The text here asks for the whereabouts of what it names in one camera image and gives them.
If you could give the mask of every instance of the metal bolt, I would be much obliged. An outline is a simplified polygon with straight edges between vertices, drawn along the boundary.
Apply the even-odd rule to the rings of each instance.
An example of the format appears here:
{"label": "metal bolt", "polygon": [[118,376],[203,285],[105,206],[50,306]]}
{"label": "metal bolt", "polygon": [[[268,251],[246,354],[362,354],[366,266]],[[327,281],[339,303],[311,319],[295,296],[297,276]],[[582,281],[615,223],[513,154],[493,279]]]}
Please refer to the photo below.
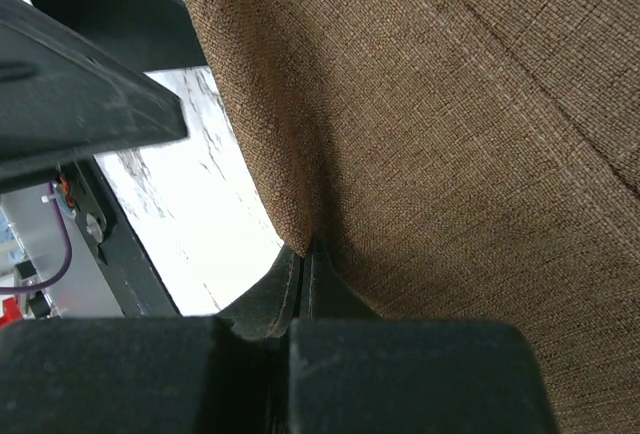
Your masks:
{"label": "metal bolt", "polygon": [[104,241],[104,232],[102,232],[100,222],[91,214],[87,214],[87,234],[93,237],[98,244]]}

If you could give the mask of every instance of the black panel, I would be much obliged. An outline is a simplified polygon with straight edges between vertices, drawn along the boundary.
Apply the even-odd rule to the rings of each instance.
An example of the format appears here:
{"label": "black panel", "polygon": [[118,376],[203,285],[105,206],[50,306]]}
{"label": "black panel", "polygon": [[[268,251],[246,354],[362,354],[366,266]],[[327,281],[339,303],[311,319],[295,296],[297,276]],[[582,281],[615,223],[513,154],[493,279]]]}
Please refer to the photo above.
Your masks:
{"label": "black panel", "polygon": [[207,64],[181,0],[31,0],[137,71]]}
{"label": "black panel", "polygon": [[180,100],[21,0],[0,0],[0,182],[180,139]]}

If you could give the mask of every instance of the fabric texture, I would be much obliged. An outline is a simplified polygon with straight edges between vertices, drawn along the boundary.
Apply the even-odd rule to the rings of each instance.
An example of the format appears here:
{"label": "fabric texture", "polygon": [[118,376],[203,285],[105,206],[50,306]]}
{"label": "fabric texture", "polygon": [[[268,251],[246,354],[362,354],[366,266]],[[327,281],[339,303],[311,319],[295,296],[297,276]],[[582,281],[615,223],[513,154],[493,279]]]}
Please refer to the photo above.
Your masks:
{"label": "fabric texture", "polygon": [[516,325],[563,432],[640,432],[640,0],[185,1],[287,243]]}

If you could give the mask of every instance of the white marble surface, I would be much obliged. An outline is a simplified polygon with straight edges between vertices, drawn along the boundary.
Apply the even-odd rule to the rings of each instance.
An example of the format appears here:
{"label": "white marble surface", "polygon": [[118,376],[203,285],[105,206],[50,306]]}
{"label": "white marble surface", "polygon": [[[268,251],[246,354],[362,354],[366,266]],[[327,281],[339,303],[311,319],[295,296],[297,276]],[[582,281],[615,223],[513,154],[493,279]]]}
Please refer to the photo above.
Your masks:
{"label": "white marble surface", "polygon": [[149,76],[182,99],[189,139],[97,160],[180,311],[214,313],[262,277],[282,241],[256,193],[211,71]]}

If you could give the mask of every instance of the red object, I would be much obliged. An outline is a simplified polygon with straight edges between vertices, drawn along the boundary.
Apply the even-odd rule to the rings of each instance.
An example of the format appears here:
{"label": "red object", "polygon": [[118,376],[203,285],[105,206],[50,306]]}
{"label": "red object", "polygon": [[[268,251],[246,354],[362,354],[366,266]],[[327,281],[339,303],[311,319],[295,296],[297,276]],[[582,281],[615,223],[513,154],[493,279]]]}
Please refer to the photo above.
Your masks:
{"label": "red object", "polygon": [[18,306],[18,300],[10,297],[2,301],[2,317],[0,317],[0,327],[4,327],[15,321],[22,319],[22,313]]}
{"label": "red object", "polygon": [[69,181],[67,181],[64,177],[59,178],[58,181],[60,183],[60,188],[62,189],[62,195],[64,197],[65,202],[67,203],[67,206],[71,208],[75,207],[76,203],[71,197],[71,185],[69,184]]}

